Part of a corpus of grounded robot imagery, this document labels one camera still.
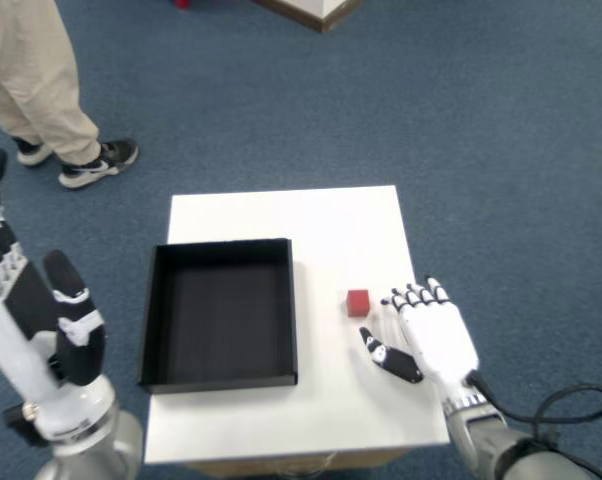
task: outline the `red block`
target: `red block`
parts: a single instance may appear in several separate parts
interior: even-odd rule
[[[348,290],[348,317],[366,317],[370,313],[367,290]]]

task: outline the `khaki pants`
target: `khaki pants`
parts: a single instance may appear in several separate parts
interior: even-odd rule
[[[99,131],[79,106],[74,52],[54,0],[0,0],[0,127],[45,143],[67,163],[99,155]]]

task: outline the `blue carpet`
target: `blue carpet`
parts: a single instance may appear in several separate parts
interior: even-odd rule
[[[62,248],[89,283],[125,408],[147,414],[148,261],[174,193],[396,184],[415,271],[446,283],[499,398],[531,412],[602,383],[602,0],[368,0],[325,36],[245,0],[59,4],[85,110],[142,153],[80,192],[13,163],[4,197],[27,253]],[[0,375],[0,413],[17,401]],[[602,468],[602,421],[562,431]],[[47,458],[0,421],[0,479]],[[443,447],[324,478],[472,476]]]

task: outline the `black tray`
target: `black tray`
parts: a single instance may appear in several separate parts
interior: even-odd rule
[[[290,240],[154,249],[139,384],[152,393],[295,385]]]

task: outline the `shoe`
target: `shoe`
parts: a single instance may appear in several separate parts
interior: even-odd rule
[[[101,154],[86,165],[63,164],[59,182],[67,188],[81,188],[107,175],[117,175],[132,165],[139,147],[132,140],[119,140],[101,144]]]
[[[52,155],[52,149],[45,143],[40,145],[32,145],[22,138],[13,137],[13,140],[17,144],[19,152],[17,153],[17,160],[21,165],[26,167],[35,167],[42,164],[47,158]]]

